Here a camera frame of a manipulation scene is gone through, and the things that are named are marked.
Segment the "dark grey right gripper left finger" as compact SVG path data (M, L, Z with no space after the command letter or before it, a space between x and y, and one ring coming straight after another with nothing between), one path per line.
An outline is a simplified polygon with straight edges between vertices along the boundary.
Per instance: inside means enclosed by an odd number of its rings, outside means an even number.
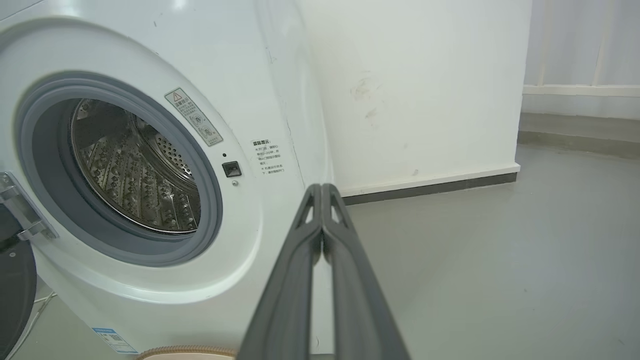
M322 250L321 187L302 196L238 351L240 360L308 360L313 273Z

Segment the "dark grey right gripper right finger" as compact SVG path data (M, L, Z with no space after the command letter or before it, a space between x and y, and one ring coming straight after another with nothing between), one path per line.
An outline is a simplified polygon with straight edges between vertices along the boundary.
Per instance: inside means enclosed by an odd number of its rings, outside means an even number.
M345 201L330 183L322 186L322 232L333 278L334 357L409 360Z

